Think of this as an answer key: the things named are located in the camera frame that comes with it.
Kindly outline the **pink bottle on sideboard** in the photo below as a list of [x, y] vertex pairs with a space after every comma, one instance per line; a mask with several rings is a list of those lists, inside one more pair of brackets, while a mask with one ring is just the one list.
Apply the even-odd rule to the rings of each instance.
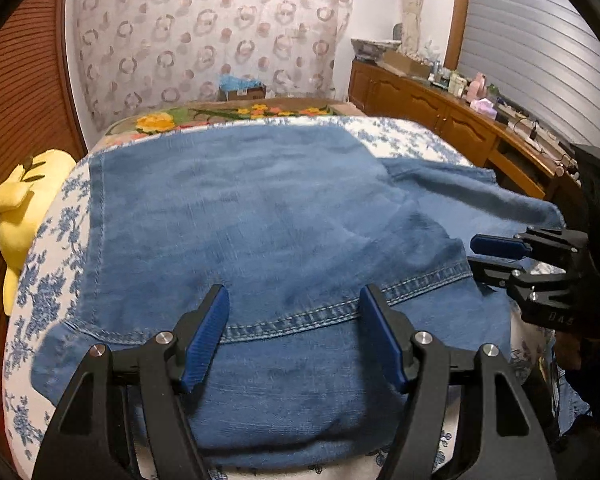
[[486, 76], [476, 73], [475, 78], [468, 84], [465, 100], [472, 103], [486, 97]]

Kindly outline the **grey window roller shutter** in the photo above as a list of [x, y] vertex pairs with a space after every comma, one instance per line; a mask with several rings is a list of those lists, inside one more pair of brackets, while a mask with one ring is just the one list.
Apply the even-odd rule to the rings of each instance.
[[568, 0], [469, 0], [458, 68], [566, 140], [600, 148], [600, 40]]

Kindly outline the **wooden sideboard cabinet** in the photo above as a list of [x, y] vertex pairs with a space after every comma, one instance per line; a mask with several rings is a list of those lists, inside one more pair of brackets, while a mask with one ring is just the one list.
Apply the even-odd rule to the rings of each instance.
[[411, 120], [449, 143], [478, 167], [495, 172], [503, 188], [557, 203], [583, 194], [564, 167], [522, 140], [509, 126], [484, 117], [449, 93], [355, 60], [349, 100], [368, 116]]

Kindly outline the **yellow plush toy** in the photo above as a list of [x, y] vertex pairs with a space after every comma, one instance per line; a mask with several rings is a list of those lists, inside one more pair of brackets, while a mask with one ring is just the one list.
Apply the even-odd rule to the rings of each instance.
[[0, 251], [6, 262], [4, 313], [12, 314], [18, 280], [46, 211], [73, 167], [74, 158], [61, 150], [27, 157], [0, 184]]

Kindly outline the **colourful floral blanket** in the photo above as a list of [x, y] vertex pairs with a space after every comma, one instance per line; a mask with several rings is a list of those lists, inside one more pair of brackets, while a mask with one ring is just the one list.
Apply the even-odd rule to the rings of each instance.
[[192, 101], [162, 110], [146, 110], [112, 124], [106, 136], [156, 134], [189, 127], [285, 117], [364, 116], [354, 104], [322, 98], [271, 98], [226, 102]]

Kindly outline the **cardboard box with blue item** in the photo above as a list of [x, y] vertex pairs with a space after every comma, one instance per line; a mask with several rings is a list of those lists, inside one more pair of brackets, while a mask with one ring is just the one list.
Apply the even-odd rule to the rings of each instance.
[[260, 80], [222, 75], [219, 81], [220, 101], [258, 100], [266, 96], [266, 87]]

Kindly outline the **brown louvered wardrobe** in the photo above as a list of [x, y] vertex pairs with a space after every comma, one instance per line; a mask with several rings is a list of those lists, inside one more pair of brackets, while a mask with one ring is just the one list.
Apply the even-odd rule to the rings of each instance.
[[[49, 148], [76, 159], [86, 153], [66, 60], [65, 0], [0, 0], [0, 184], [28, 156]], [[2, 408], [5, 271], [0, 253], [0, 453], [8, 457]]]

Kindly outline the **patterned lace curtain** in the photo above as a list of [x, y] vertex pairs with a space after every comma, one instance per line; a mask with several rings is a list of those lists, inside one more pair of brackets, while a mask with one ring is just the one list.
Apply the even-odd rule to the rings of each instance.
[[352, 0], [72, 0], [86, 109], [97, 130], [213, 101], [224, 77], [271, 96], [331, 96]]

